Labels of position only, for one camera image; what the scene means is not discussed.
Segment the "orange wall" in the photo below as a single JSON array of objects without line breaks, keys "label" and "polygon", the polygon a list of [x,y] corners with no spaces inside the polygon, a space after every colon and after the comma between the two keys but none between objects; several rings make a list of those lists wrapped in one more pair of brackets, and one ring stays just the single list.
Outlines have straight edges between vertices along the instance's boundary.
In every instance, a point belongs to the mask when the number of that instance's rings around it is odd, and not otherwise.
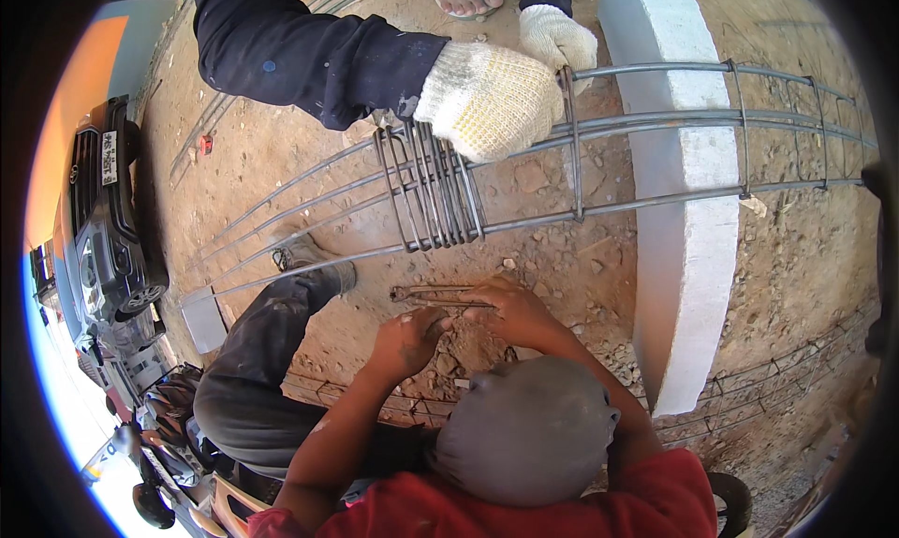
[{"label": "orange wall", "polygon": [[59,190],[74,128],[86,113],[106,100],[112,66],[128,16],[96,21],[72,54],[53,95],[34,156],[25,207],[25,250],[53,236]]}]

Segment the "rebar cage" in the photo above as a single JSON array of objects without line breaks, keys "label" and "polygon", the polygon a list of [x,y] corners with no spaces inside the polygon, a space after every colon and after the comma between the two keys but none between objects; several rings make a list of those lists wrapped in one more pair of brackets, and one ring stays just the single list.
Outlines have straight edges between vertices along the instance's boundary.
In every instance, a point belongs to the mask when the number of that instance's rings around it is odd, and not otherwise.
[{"label": "rebar cage", "polygon": [[[733,76],[736,86],[739,108],[737,109],[703,109],[662,111],[650,113],[636,113],[619,115],[614,117],[600,117],[578,120],[575,111],[574,90],[572,84],[578,80],[598,78],[633,72],[722,72]],[[740,76],[757,75],[770,79],[780,80],[785,84],[787,95],[790,96],[789,84],[800,84],[809,88],[812,93],[817,115],[810,116],[796,111],[775,111],[748,109],[744,105],[743,90],[740,84]],[[862,162],[867,159],[868,149],[876,149],[877,145],[865,137],[862,126],[862,114],[856,100],[852,97],[820,84],[813,77],[799,77],[785,72],[777,72],[767,68],[736,64],[732,60],[722,63],[704,62],[653,62],[644,64],[630,64],[627,66],[613,66],[608,68],[596,68],[582,72],[571,72],[566,68],[559,75],[560,86],[563,90],[566,109],[566,121],[552,127],[549,137],[543,141],[534,143],[530,148],[511,154],[511,157],[556,147],[567,147],[571,153],[571,161],[574,173],[574,200],[571,210],[544,214],[542,216],[522,218],[508,221],[490,222],[485,216],[484,207],[481,204],[478,181],[474,170],[492,163],[468,162],[462,158],[449,142],[436,138],[432,128],[426,123],[407,123],[402,129],[379,128],[368,140],[356,143],[345,150],[341,150],[331,157],[315,164],[303,171],[293,179],[285,182],[271,194],[264,197],[259,203],[248,209],[243,215],[231,221],[212,240],[197,250],[188,270],[208,261],[225,251],[234,248],[241,242],[248,240],[276,222],[292,214],[307,210],[312,206],[325,203],[335,196],[351,193],[366,184],[382,180],[386,190],[380,195],[372,196],[355,205],[351,205],[342,212],[332,214],[320,221],[296,231],[289,236],[275,240],[266,247],[256,251],[248,258],[244,258],[231,266],[228,270],[211,279],[206,285],[197,291],[187,295],[182,300],[182,305],[189,302],[198,302],[208,298],[216,298],[223,295],[250,288],[265,285],[290,274],[298,274],[315,270],[324,266],[334,265],[344,261],[354,261],[380,255],[397,252],[428,251],[431,249],[448,248],[456,244],[467,243],[475,238],[484,240],[487,234],[517,229],[524,227],[540,226],[558,221],[582,221],[586,216],[611,214],[650,206],[661,206],[688,201],[696,201],[708,198],[724,196],[751,197],[753,193],[777,191],[782,189],[818,188],[828,189],[833,185],[861,184],[859,177],[850,177],[846,168],[846,141],[860,144],[862,150]],[[833,96],[837,107],[837,123],[828,122],[825,118],[823,95]],[[848,105],[857,115],[859,130],[855,131],[842,125],[840,103]],[[615,202],[599,206],[584,206],[582,194],[582,170],[580,150],[584,141],[593,140],[616,134],[640,133],[646,131],[679,129],[679,128],[706,128],[706,127],[734,127],[742,131],[743,157],[741,170],[741,182],[732,186],[723,186],[705,190],[672,193],[669,195],[637,198],[632,201]],[[750,182],[749,129],[762,128],[769,130],[781,130],[792,132],[796,146],[796,180],[783,180],[769,183]],[[820,145],[824,152],[823,173],[813,177],[814,171],[808,170],[803,176],[802,154],[799,150],[800,133],[811,133],[820,136]],[[831,177],[830,154],[828,138],[838,139],[843,150],[843,170],[838,177]],[[356,179],[348,184],[333,189],[308,201],[287,208],[276,216],[273,216],[246,233],[228,241],[220,243],[239,224],[244,223],[255,211],[265,206],[276,196],[281,195],[293,185],[298,184],[314,174],[328,168],[336,162],[368,147],[373,147],[380,164],[381,170],[368,176]],[[281,244],[289,242],[298,236],[309,233],[334,221],[341,220],[351,214],[375,206],[378,203],[388,201],[398,231],[398,243],[386,247],[363,251],[354,255],[335,258],[327,262],[304,266],[295,270],[274,274],[256,279],[241,285],[232,286],[214,294],[200,295],[199,291],[211,287],[224,277],[246,266],[251,261],[266,255],[269,251]]]}]

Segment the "car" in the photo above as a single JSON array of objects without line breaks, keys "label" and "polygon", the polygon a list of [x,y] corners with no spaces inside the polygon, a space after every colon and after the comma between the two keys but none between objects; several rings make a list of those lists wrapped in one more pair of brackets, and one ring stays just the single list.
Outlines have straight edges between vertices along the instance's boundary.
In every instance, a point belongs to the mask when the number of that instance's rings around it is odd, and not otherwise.
[{"label": "car", "polygon": [[[75,346],[101,363],[101,346],[115,350],[98,340],[128,352],[158,339],[160,326],[146,314],[169,285],[138,234],[129,164],[140,154],[140,128],[127,112],[128,96],[113,97],[75,129],[53,226],[63,317]],[[135,335],[134,349],[118,348],[126,338],[114,335],[123,332]]]}]

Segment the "white knit glove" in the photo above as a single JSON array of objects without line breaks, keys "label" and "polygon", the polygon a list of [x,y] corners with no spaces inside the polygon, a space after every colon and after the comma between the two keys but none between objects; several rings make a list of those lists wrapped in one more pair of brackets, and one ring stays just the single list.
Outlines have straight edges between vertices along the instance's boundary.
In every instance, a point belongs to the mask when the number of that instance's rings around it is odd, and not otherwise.
[{"label": "white knit glove", "polygon": [[562,114],[556,77],[538,60],[450,41],[424,79],[413,117],[472,162],[497,162],[546,138]]},{"label": "white knit glove", "polygon": [[[525,7],[519,18],[525,52],[557,72],[565,65],[575,72],[596,68],[596,37],[556,6]],[[590,87],[593,78],[575,82],[575,95]]]}]

